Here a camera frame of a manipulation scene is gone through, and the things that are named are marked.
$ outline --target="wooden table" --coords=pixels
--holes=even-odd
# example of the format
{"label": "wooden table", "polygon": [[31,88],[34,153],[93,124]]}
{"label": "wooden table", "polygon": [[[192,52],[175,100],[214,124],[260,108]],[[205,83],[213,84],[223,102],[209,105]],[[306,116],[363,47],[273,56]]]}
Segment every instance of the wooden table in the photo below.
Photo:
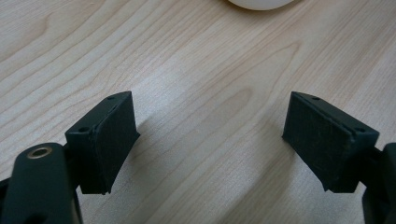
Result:
{"label": "wooden table", "polygon": [[0,179],[101,99],[132,91],[138,131],[85,223],[363,223],[280,137],[291,91],[396,140],[396,1],[0,2]]}

